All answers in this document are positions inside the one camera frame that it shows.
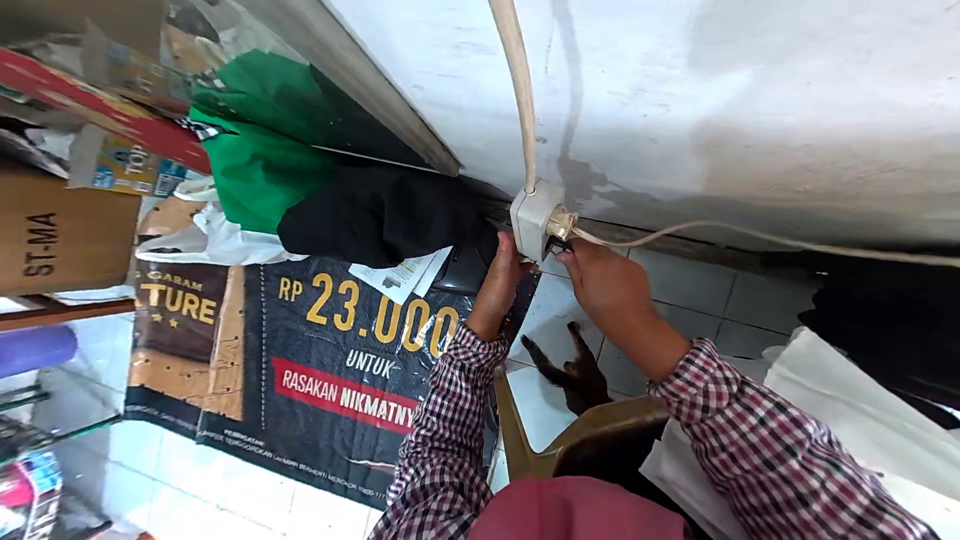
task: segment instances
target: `green cloth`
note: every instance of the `green cloth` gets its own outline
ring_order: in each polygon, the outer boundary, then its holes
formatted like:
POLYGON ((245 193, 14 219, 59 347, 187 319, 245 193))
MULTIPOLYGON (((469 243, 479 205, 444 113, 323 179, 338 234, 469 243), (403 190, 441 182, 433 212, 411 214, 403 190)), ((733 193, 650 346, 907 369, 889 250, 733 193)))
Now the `green cloth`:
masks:
POLYGON ((227 88, 194 86, 190 118, 219 126, 203 142, 227 220, 276 234, 283 213, 333 177, 322 144, 336 110, 310 67, 250 51, 217 71, 227 88))

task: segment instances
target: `beige plastic chair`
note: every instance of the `beige plastic chair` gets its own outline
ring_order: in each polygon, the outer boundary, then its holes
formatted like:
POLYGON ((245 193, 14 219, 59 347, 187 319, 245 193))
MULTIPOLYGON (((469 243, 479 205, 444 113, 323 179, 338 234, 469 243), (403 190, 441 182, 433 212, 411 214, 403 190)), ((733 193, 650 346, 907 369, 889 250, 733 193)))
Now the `beige plastic chair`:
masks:
POLYGON ((503 449, 507 457, 510 481, 525 477, 551 479, 564 453, 591 438, 623 430, 635 430, 668 418, 663 403, 651 396, 641 396, 620 402, 599 405, 579 416, 573 424, 540 453, 530 448, 527 433, 516 409, 514 393, 502 368, 493 378, 503 449))

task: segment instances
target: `black cat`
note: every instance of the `black cat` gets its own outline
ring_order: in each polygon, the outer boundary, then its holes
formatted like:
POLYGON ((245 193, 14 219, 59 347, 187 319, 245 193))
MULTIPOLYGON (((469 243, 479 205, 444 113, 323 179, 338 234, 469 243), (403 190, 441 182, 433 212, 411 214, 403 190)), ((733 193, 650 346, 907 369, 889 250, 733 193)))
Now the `black cat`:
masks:
POLYGON ((580 416, 593 406, 608 404, 613 400, 607 392, 607 378, 600 372, 596 357, 580 335, 580 324, 570 322, 566 329, 573 337, 577 356, 572 362, 565 362, 564 369, 550 363, 540 347, 526 335, 520 337, 520 342, 527 348, 540 374, 564 390, 566 408, 580 416))

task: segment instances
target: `checkered shirt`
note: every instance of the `checkered shirt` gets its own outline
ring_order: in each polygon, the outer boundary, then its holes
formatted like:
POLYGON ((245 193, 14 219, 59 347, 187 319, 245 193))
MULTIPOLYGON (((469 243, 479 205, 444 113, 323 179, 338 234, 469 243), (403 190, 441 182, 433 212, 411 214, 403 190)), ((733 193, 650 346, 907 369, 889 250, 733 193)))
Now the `checkered shirt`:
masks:
MULTIPOLYGON (((506 357, 461 325, 400 446, 371 539, 466 538, 492 493, 481 476, 483 403, 506 357)), ((707 339, 650 393, 690 437, 717 492, 754 538, 936 538, 827 426, 720 359, 707 339)), ((637 532, 642 537, 643 531, 637 532)))

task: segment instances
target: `person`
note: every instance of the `person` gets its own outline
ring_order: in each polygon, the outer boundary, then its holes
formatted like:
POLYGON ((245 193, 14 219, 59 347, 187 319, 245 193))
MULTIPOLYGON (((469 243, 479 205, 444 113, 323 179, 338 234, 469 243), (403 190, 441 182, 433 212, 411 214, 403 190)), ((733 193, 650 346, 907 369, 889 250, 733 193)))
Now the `person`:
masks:
MULTIPOLYGON (((557 259, 591 321, 647 375, 716 491, 754 538, 936 538, 827 426, 659 318, 643 267, 580 239, 557 259)), ((481 475, 482 407, 506 357, 498 339, 533 268, 501 233, 467 321, 430 378, 371 538, 689 538, 678 514, 598 479, 523 479, 496 497, 481 475)))

